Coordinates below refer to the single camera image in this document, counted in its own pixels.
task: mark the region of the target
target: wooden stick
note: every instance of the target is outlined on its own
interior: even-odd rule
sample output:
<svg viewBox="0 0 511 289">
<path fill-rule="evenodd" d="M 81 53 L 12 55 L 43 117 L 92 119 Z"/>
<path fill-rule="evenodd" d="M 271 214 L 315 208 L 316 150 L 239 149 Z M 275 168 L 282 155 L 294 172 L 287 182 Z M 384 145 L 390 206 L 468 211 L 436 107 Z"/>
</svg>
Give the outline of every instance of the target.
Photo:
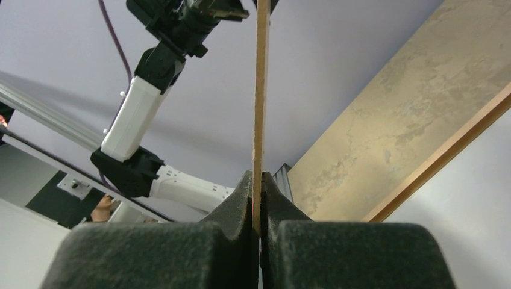
<svg viewBox="0 0 511 289">
<path fill-rule="evenodd" d="M 265 153 L 266 76 L 268 74 L 268 35 L 270 0 L 257 0 L 255 43 L 254 150 L 252 176 L 252 227 L 261 236 L 261 178 Z"/>
<path fill-rule="evenodd" d="M 397 209 L 459 152 L 477 138 L 511 107 L 511 83 L 464 124 L 436 152 L 421 164 L 388 197 L 376 206 L 363 221 L 380 222 Z"/>
</svg>

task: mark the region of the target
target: robotic arm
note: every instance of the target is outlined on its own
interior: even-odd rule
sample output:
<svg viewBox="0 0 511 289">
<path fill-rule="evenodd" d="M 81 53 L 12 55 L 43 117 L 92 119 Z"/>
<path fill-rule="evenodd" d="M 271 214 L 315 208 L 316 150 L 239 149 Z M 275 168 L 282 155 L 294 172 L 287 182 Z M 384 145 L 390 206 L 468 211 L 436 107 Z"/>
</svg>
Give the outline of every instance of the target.
<svg viewBox="0 0 511 289">
<path fill-rule="evenodd" d="M 165 165 L 140 142 L 185 56 L 204 56 L 202 43 L 221 20 L 241 21 L 249 14 L 240 0 L 127 0 L 127 7 L 160 42 L 143 53 L 121 109 L 90 159 L 125 196 L 169 199 L 210 212 L 233 189 Z"/>
</svg>

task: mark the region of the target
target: metal post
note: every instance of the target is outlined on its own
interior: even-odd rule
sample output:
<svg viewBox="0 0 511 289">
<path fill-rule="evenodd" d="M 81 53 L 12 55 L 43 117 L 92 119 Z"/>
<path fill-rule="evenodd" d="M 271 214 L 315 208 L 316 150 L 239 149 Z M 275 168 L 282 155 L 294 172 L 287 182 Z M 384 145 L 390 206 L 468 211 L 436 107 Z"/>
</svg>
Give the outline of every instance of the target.
<svg viewBox="0 0 511 289">
<path fill-rule="evenodd" d="M 16 90 L 1 79 L 0 101 L 89 151 L 94 151 L 101 146 L 103 136 L 100 133 L 92 131 L 43 102 Z"/>
</svg>

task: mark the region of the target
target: white robotic arm link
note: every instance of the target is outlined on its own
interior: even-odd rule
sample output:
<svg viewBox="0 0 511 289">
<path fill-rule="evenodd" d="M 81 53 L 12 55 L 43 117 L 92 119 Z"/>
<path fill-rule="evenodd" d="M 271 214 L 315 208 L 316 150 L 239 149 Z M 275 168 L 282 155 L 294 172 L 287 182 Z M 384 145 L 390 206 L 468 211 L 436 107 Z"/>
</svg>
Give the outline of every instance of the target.
<svg viewBox="0 0 511 289">
<path fill-rule="evenodd" d="M 128 94 L 106 132 L 92 163 L 128 197 L 156 197 L 210 212 L 232 188 L 187 175 L 166 165 L 140 142 L 172 84 L 184 68 L 185 56 L 202 57 L 202 45 L 220 20 L 248 17 L 241 3 L 226 0 L 127 0 L 127 7 L 160 43 L 140 59 Z"/>
</svg>

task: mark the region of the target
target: wooden plank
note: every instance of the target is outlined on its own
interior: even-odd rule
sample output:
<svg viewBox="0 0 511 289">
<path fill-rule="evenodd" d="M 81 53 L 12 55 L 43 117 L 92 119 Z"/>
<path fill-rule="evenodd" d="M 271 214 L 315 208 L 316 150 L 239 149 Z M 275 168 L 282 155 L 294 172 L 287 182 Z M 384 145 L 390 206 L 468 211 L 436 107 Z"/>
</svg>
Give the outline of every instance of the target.
<svg viewBox="0 0 511 289">
<path fill-rule="evenodd" d="M 511 83 L 486 104 L 459 131 L 449 138 L 419 168 L 378 204 L 363 221 L 380 222 L 397 209 L 441 168 L 490 127 L 511 107 Z"/>
<path fill-rule="evenodd" d="M 261 236 L 261 178 L 265 154 L 266 83 L 270 0 L 257 0 L 255 43 L 254 150 L 252 176 L 252 227 Z"/>
<path fill-rule="evenodd" d="M 365 220 L 511 81 L 507 0 L 445 0 L 289 172 L 315 220 Z"/>
</svg>

